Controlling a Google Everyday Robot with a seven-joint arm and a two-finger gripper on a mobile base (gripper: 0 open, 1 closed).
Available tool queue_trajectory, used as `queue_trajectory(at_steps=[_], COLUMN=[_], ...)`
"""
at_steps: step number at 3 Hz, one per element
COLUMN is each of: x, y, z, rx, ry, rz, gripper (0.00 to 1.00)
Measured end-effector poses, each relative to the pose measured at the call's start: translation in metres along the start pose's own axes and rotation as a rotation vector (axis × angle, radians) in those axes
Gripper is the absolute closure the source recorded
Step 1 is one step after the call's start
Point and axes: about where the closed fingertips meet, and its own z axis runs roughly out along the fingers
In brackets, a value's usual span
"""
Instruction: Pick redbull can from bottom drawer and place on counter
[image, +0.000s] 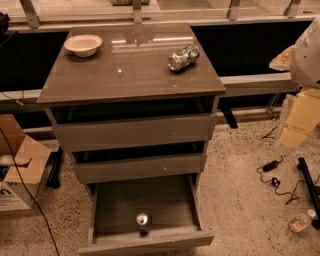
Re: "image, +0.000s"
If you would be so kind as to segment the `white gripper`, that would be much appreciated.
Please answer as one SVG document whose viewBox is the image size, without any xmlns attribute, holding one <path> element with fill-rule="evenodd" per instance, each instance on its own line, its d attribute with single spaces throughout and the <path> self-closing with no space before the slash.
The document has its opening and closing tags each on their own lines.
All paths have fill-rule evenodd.
<svg viewBox="0 0 320 256">
<path fill-rule="evenodd" d="M 295 46 L 278 54 L 269 67 L 276 71 L 290 71 Z M 320 123 L 320 90 L 307 89 L 296 96 L 287 95 L 281 109 L 275 151 L 287 155 L 297 149 Z"/>
</svg>

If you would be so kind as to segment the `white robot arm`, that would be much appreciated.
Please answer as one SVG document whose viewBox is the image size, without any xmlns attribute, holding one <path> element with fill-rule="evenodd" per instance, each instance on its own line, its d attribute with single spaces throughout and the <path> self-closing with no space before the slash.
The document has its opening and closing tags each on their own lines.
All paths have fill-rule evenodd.
<svg viewBox="0 0 320 256">
<path fill-rule="evenodd" d="M 274 58 L 269 67 L 289 71 L 301 87 L 282 104 L 274 149 L 281 155 L 297 149 L 320 124 L 320 17 L 316 16 L 294 45 Z"/>
</svg>

